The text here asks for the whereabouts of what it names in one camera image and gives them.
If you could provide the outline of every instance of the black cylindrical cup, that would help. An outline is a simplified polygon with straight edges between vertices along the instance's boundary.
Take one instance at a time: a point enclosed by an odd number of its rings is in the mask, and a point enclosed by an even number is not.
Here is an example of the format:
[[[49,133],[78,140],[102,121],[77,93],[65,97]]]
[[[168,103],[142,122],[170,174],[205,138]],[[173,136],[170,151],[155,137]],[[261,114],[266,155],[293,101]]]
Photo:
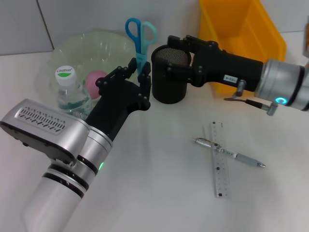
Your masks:
[[[165,104],[180,102],[186,95],[187,83],[168,80],[166,64],[189,66],[190,53],[179,49],[170,48],[167,45],[158,47],[151,55],[152,61],[152,93],[154,98]]]

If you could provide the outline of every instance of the plastic water bottle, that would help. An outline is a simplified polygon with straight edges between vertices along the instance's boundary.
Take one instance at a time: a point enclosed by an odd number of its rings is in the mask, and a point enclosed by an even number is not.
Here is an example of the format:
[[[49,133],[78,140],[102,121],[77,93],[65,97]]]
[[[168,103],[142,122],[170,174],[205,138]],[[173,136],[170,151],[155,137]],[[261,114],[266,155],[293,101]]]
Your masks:
[[[58,107],[62,112],[85,120],[92,108],[90,94],[77,80],[76,72],[71,66],[61,66],[56,70],[59,83],[57,95]]]

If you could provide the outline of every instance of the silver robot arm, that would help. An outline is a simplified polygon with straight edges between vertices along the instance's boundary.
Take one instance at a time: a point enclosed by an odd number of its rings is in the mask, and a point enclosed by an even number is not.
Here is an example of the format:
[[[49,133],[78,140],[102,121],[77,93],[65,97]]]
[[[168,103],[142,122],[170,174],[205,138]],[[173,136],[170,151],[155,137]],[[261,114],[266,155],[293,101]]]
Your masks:
[[[140,86],[127,81],[136,59],[99,78],[101,99],[86,122],[31,100],[23,100],[0,127],[23,145],[45,153],[51,165],[22,212],[27,232],[62,232],[112,148],[128,115],[150,107],[150,63]]]
[[[254,93],[258,98],[308,111],[309,63],[303,67],[269,60]]]
[[[164,58],[155,60],[169,81],[187,82],[196,87],[207,82],[236,87],[235,94],[225,100],[245,102],[266,110],[270,116],[279,104],[309,110],[309,63],[304,67],[271,59],[264,64],[227,53],[215,41],[203,41],[190,35],[183,40],[169,36],[168,47],[195,54],[190,66],[173,64]],[[244,90],[254,92],[256,97],[270,101],[271,105],[237,99]]]

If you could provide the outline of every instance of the bottle cap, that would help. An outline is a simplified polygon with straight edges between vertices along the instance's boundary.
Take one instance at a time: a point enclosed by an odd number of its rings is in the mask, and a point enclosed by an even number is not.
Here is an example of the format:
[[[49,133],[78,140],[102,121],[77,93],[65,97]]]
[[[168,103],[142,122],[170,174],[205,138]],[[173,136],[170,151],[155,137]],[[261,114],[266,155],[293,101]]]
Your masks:
[[[71,86],[76,80],[76,72],[71,66],[61,66],[55,72],[55,77],[61,86]]]

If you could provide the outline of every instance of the yellow plastic bin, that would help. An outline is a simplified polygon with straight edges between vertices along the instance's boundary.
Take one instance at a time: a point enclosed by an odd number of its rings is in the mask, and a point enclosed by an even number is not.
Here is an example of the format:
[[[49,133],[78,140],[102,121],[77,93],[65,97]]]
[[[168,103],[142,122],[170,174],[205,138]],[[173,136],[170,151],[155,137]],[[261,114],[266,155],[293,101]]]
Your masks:
[[[285,60],[286,44],[259,0],[199,0],[199,38],[218,42],[221,49],[266,62]],[[234,87],[212,83],[219,96],[230,96]]]

